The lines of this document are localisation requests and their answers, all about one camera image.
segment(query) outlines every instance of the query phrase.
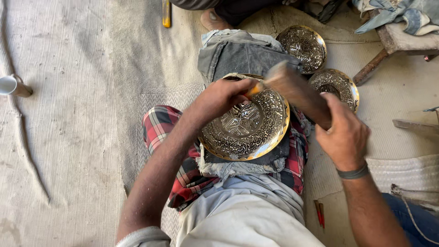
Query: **white cup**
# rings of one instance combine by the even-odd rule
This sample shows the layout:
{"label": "white cup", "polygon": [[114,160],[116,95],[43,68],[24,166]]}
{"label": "white cup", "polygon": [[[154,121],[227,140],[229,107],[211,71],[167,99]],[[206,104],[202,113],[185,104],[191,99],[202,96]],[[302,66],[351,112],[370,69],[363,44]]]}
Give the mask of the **white cup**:
{"label": "white cup", "polygon": [[32,88],[23,84],[23,80],[17,75],[10,75],[0,78],[0,95],[15,95],[29,97],[32,95]]}

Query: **hand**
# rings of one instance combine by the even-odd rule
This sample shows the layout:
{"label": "hand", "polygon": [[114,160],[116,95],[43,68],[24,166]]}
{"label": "hand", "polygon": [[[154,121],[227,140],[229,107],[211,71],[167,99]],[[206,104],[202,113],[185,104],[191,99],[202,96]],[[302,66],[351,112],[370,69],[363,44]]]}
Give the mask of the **hand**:
{"label": "hand", "polygon": [[328,131],[316,125],[316,139],[339,171],[360,169],[365,161],[367,139],[371,130],[335,95],[322,93],[332,115]]}
{"label": "hand", "polygon": [[190,105],[184,113],[192,119],[200,120],[204,126],[213,119],[224,115],[234,105],[246,100],[243,94],[258,83],[255,79],[232,81],[219,79],[212,82]]}

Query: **yellow tool handle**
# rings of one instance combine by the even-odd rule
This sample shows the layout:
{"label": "yellow tool handle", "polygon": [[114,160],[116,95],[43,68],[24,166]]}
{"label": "yellow tool handle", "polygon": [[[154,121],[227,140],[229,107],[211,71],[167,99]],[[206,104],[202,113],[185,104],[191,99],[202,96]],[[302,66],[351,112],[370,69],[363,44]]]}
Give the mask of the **yellow tool handle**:
{"label": "yellow tool handle", "polygon": [[169,0],[162,0],[162,19],[164,27],[171,27],[171,3]]}

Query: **red plaid fabric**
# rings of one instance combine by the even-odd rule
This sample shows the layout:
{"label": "red plaid fabric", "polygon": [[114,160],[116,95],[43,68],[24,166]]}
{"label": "red plaid fabric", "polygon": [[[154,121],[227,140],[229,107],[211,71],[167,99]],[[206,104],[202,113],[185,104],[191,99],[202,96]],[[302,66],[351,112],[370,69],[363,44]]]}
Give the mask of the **red plaid fabric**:
{"label": "red plaid fabric", "polygon": [[[303,166],[308,159],[308,144],[299,119],[304,115],[296,111],[291,113],[290,153],[285,161],[285,169],[269,174],[286,184],[299,195],[303,189]],[[149,110],[142,120],[143,139],[149,153],[163,142],[181,117],[182,112],[167,105],[158,105]],[[203,192],[220,181],[219,178],[203,177],[198,170],[195,158],[200,156],[199,142],[194,143],[188,151],[188,158],[181,165],[169,195],[169,207],[182,211]]]}

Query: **bare foot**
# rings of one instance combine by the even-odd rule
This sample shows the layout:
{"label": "bare foot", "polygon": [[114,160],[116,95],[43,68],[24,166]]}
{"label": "bare foot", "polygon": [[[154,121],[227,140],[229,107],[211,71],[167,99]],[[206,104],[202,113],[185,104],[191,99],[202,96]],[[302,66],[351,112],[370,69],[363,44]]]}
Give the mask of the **bare foot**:
{"label": "bare foot", "polygon": [[221,17],[219,17],[215,13],[214,8],[207,9],[203,12],[203,14],[201,15],[201,24],[203,24],[203,26],[207,28],[207,30],[209,31],[216,29],[218,30],[233,29],[232,25],[221,19]]}

